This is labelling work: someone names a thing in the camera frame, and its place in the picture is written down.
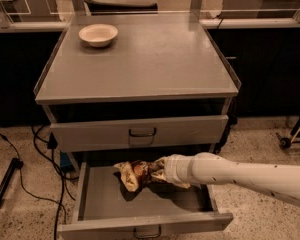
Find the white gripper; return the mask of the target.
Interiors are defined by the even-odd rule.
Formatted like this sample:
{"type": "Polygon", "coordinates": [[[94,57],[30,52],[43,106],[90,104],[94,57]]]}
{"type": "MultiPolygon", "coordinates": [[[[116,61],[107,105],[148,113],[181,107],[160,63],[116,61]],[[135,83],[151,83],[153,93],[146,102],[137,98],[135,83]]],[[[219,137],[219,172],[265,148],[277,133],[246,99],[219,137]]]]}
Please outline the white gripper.
{"type": "Polygon", "coordinates": [[[166,180],[172,184],[196,184],[192,174],[193,156],[171,155],[164,165],[166,180]]]}

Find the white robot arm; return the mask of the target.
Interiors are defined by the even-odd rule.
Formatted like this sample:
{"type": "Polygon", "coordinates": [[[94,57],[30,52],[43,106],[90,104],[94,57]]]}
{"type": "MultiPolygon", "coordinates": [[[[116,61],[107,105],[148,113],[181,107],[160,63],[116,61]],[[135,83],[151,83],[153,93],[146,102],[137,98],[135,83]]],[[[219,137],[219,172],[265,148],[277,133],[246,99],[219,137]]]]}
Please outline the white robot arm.
{"type": "Polygon", "coordinates": [[[164,174],[173,184],[235,184],[300,207],[300,166],[234,162],[203,152],[168,156],[164,174]]]}

